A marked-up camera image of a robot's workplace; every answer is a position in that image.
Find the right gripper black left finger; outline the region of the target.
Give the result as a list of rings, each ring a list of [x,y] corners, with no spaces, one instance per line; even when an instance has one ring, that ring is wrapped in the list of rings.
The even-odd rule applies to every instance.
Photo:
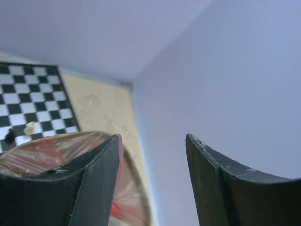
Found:
[[[0,177],[3,226],[106,226],[119,166],[113,135],[75,159],[37,176]]]

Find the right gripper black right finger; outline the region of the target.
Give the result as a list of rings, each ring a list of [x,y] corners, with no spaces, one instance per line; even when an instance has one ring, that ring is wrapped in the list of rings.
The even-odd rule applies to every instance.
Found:
[[[252,169],[212,149],[192,134],[187,134],[185,141],[200,225],[300,225],[300,179]]]

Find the red plastic trash bag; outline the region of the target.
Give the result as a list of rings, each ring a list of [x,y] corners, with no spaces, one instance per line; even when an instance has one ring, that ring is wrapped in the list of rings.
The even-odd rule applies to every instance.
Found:
[[[109,139],[99,131],[40,138],[1,153],[0,175],[37,176],[91,151]],[[150,226],[151,208],[140,175],[119,136],[119,166],[108,226]]]

